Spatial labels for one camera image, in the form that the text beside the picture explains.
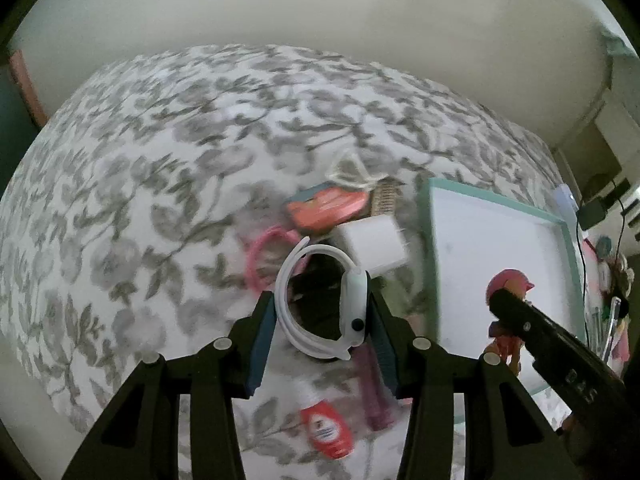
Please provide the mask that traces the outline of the white glowing device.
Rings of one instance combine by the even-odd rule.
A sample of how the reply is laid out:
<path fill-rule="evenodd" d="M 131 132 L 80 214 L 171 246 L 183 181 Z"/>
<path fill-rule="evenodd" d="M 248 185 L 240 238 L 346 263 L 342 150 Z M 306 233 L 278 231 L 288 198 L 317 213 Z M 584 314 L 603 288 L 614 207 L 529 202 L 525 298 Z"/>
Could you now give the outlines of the white glowing device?
<path fill-rule="evenodd" d="M 570 187 L 566 183 L 561 183 L 552 191 L 552 198 L 558 216 L 570 228 L 574 228 L 577 222 L 576 212 L 578 211 L 578 205 Z"/>

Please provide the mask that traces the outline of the floral grey white bedspread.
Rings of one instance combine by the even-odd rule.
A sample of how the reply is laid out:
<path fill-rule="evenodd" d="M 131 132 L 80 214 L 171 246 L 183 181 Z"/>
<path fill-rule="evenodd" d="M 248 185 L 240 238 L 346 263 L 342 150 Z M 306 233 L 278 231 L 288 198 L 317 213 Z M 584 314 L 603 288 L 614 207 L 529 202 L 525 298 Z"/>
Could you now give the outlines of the floral grey white bedspread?
<path fill-rule="evenodd" d="M 146 356 L 197 352 L 254 308 L 250 243 L 355 153 L 398 182 L 426 310 L 416 194 L 431 178 L 543 210 L 562 177 L 536 134 L 438 82 L 289 46 L 195 47 L 97 70 L 36 136 L 1 200 L 1 331 L 78 434 Z"/>

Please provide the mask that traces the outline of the white hair bow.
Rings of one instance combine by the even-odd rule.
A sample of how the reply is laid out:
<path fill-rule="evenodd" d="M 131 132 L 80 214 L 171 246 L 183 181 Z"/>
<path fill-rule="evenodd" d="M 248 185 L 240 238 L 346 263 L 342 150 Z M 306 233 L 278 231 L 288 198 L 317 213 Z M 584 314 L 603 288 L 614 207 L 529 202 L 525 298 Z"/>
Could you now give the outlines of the white hair bow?
<path fill-rule="evenodd" d="M 370 172 L 354 150 L 343 150 L 334 156 L 326 173 L 326 180 L 355 191 L 370 192 L 378 182 L 388 177 L 387 172 Z"/>

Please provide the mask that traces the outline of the white cube charger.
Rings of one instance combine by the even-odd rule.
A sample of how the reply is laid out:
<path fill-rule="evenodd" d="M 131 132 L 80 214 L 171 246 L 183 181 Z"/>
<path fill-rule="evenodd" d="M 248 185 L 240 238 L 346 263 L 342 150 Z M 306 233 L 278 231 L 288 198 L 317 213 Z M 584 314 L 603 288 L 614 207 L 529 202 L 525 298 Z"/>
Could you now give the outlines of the white cube charger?
<path fill-rule="evenodd" d="M 398 223 L 388 214 L 340 224 L 330 237 L 333 245 L 344 250 L 372 278 L 398 269 L 409 260 Z"/>

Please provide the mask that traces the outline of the red small bottle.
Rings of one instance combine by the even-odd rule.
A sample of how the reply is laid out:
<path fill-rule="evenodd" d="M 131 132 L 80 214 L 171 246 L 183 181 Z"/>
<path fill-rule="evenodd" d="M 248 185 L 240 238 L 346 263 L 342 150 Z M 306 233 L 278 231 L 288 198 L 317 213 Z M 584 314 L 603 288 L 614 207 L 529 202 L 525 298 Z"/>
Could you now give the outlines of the red small bottle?
<path fill-rule="evenodd" d="M 344 417 L 308 382 L 296 382 L 299 417 L 312 447 L 330 460 L 341 460 L 354 450 L 354 439 Z"/>

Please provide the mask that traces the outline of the coral pink card box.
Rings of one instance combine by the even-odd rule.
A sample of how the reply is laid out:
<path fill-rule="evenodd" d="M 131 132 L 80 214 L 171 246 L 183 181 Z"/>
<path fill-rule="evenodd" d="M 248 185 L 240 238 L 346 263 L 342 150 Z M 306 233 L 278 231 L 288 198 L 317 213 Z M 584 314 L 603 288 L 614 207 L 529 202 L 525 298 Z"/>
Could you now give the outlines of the coral pink card box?
<path fill-rule="evenodd" d="M 322 233 L 358 217 L 368 203 L 367 191 L 349 191 L 323 183 L 293 195 L 284 210 L 299 231 Z"/>

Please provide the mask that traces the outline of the brown comb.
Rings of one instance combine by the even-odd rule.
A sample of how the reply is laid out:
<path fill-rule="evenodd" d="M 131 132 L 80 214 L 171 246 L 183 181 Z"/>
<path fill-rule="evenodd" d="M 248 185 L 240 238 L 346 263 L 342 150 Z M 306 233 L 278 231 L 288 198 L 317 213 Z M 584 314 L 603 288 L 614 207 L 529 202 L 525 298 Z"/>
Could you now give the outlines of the brown comb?
<path fill-rule="evenodd" d="M 396 179 L 385 178 L 379 180 L 370 194 L 370 216 L 393 216 L 398 196 L 399 183 Z"/>

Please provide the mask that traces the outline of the puppy toy figure pink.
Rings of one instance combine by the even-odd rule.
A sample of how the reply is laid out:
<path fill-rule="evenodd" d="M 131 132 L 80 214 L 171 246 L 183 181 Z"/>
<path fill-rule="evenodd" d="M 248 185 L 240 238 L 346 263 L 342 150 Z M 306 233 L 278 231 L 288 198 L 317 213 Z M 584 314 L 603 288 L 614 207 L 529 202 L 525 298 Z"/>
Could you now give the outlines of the puppy toy figure pink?
<path fill-rule="evenodd" d="M 521 350 L 523 339 L 518 336 L 512 318 L 506 316 L 508 307 L 515 306 L 515 299 L 524 302 L 527 293 L 534 287 L 528 277 L 516 269 L 506 269 L 496 274 L 486 288 L 486 304 L 491 312 L 498 315 L 498 320 L 488 328 L 491 343 L 486 352 L 495 353 L 509 370 L 518 376 L 521 371 Z"/>

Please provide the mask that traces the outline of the black power adapter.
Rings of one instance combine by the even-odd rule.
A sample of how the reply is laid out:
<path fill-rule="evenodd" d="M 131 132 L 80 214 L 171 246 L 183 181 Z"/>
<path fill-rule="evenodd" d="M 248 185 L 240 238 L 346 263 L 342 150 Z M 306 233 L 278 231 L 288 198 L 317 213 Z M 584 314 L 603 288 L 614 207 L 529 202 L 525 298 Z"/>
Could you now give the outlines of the black power adapter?
<path fill-rule="evenodd" d="M 602 197 L 596 197 L 576 211 L 577 223 L 583 231 L 588 231 L 602 222 L 608 214 L 608 206 Z"/>

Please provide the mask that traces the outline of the magenta tube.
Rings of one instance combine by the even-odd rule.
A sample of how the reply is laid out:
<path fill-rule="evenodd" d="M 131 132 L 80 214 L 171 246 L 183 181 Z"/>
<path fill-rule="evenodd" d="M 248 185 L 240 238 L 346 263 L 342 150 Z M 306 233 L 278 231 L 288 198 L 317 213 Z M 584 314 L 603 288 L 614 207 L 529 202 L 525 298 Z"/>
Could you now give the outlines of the magenta tube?
<path fill-rule="evenodd" d="M 364 419 L 372 431 L 382 431 L 395 422 L 393 399 L 382 381 L 374 349 L 364 342 L 352 352 L 359 380 Z"/>

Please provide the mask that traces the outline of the teal rimmed white tray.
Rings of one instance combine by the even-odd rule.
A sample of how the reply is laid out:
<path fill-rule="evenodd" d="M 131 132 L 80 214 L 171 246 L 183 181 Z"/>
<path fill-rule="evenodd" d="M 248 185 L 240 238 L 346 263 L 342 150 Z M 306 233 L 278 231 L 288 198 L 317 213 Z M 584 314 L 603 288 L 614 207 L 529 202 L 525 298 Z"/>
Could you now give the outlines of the teal rimmed white tray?
<path fill-rule="evenodd" d="M 531 302 L 584 340 L 575 237 L 554 214 L 444 179 L 418 194 L 424 235 L 425 329 L 445 350 L 476 358 L 493 341 L 488 298 Z"/>

